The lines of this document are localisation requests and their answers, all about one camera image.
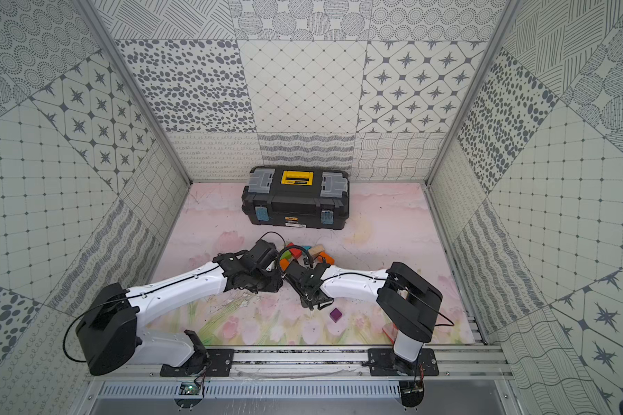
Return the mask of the red rectangular block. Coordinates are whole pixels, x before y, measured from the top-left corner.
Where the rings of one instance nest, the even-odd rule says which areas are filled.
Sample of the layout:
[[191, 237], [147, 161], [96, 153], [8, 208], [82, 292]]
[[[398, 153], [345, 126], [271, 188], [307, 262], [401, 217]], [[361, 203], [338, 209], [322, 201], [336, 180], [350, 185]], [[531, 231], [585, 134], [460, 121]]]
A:
[[287, 253], [294, 258], [299, 258], [303, 254], [303, 249], [298, 245], [289, 243], [287, 246]]

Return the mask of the orange rectangular block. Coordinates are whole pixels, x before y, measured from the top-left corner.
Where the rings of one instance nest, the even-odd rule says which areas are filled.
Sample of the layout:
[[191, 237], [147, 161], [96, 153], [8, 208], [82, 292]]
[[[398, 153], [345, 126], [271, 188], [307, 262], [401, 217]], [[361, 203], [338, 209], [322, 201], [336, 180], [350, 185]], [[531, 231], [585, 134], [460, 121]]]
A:
[[325, 251], [321, 252], [318, 256], [317, 256], [317, 260], [321, 263], [324, 264], [329, 264], [329, 265], [334, 265], [335, 264], [335, 259], [330, 256], [329, 254], [327, 254]]

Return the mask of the purple cube block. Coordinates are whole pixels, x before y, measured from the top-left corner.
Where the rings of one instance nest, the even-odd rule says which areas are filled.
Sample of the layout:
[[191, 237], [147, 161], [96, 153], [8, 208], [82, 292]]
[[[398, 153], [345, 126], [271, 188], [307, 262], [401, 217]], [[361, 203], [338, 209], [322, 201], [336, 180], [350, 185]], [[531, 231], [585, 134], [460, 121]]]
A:
[[343, 313], [335, 308], [333, 311], [330, 312], [330, 319], [334, 322], [337, 323], [343, 316]]

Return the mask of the natural wood rectangular block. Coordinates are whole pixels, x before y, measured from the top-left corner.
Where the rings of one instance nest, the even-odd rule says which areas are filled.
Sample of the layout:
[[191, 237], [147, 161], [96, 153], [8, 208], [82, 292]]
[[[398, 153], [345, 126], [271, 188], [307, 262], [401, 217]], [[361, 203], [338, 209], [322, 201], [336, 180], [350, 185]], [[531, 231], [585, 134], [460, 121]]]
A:
[[311, 256], [313, 257], [317, 257], [319, 256], [322, 252], [325, 252], [325, 247], [323, 245], [316, 245], [314, 247], [311, 247], [308, 250], [309, 254], [311, 254]]

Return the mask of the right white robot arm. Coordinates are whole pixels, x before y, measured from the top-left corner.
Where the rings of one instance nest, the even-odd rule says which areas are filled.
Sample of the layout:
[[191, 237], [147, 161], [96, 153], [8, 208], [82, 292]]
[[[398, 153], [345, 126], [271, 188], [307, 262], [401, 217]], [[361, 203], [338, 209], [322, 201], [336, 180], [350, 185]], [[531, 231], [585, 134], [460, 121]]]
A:
[[440, 290], [402, 262], [378, 271], [293, 263], [284, 278], [310, 310], [320, 310], [336, 298], [378, 304], [397, 328], [394, 355], [406, 363], [417, 361], [422, 347], [431, 342], [441, 315]]

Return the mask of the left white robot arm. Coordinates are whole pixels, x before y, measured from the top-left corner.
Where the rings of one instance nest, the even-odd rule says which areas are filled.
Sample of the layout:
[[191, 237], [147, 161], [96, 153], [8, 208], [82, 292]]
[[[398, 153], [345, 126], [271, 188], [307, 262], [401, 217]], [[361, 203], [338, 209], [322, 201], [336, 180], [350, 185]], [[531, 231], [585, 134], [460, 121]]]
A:
[[277, 292], [283, 280], [275, 244], [257, 240], [249, 250], [219, 254], [176, 277], [132, 288], [118, 283], [99, 291], [76, 319], [75, 333], [91, 375], [112, 373], [126, 364], [159, 365], [161, 375], [201, 375], [211, 357], [193, 330], [171, 334], [149, 330], [157, 318], [205, 297], [246, 290]]

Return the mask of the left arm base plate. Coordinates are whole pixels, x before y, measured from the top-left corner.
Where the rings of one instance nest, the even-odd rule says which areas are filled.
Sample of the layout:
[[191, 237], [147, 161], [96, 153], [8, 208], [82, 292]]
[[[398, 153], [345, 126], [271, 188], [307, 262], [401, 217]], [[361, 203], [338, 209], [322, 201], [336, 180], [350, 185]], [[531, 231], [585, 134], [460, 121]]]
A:
[[229, 377], [235, 357], [234, 349], [206, 349], [195, 352], [181, 367], [163, 365], [161, 377], [190, 377], [207, 375], [209, 377]]

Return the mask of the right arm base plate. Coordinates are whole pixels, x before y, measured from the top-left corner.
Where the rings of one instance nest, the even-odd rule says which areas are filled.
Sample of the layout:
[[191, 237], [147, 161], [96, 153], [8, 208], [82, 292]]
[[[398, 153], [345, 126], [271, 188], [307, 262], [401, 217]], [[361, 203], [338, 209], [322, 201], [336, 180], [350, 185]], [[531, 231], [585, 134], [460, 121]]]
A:
[[393, 349], [368, 349], [363, 366], [371, 376], [438, 376], [440, 370], [432, 349], [421, 349], [413, 362], [397, 356]]

